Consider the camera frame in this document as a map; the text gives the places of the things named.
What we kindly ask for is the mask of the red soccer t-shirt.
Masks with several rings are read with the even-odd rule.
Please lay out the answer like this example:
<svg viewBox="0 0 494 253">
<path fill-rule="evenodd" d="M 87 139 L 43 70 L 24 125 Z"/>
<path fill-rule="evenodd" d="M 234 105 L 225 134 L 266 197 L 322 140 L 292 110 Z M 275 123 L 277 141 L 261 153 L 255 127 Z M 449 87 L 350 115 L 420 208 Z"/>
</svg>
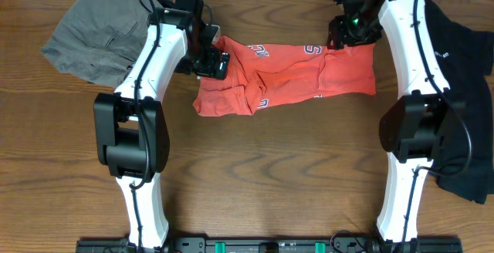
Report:
<svg viewBox="0 0 494 253">
<path fill-rule="evenodd" d="M 230 55 L 225 79 L 203 77 L 193 107 L 200 116 L 251 116 L 271 106 L 346 93 L 376 93 L 372 45 L 243 45 L 222 36 Z"/>
</svg>

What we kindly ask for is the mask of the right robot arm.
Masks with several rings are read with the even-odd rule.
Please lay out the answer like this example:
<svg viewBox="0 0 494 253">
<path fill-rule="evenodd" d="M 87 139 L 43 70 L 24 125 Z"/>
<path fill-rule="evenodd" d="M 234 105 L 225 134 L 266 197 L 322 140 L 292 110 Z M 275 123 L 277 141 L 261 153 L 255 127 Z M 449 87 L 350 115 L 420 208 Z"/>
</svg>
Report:
<svg viewBox="0 0 494 253">
<path fill-rule="evenodd" d="M 451 87 L 435 58 L 425 17 L 425 0 L 334 0 L 343 14 L 329 24 L 327 47 L 344 49 L 387 36 L 398 81 L 398 100 L 381 117 L 379 137 L 387 153 L 387 183 L 377 233 L 372 238 L 348 232 L 333 235 L 336 252 L 460 252 L 459 238 L 420 237 L 418 209 L 428 174 L 454 177 L 472 160 L 467 139 L 465 163 L 441 172 L 433 163 L 448 131 L 465 125 L 465 104 L 452 100 Z"/>
</svg>

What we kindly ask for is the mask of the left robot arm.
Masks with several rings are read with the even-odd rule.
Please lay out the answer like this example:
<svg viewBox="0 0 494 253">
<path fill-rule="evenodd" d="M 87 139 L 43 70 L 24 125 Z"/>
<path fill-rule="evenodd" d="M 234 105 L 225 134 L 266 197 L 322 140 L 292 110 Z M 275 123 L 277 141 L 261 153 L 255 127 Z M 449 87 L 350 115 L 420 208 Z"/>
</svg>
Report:
<svg viewBox="0 0 494 253">
<path fill-rule="evenodd" d="M 203 0 L 163 0 L 148 16 L 135 67 L 114 93 L 93 104 L 98 159 L 123 192 L 130 234 L 116 241 L 78 241 L 78 252 L 164 252 L 169 223 L 161 172 L 170 138 L 162 101 L 175 73 L 223 80 L 230 55 L 216 48 L 220 28 L 202 20 Z"/>
</svg>

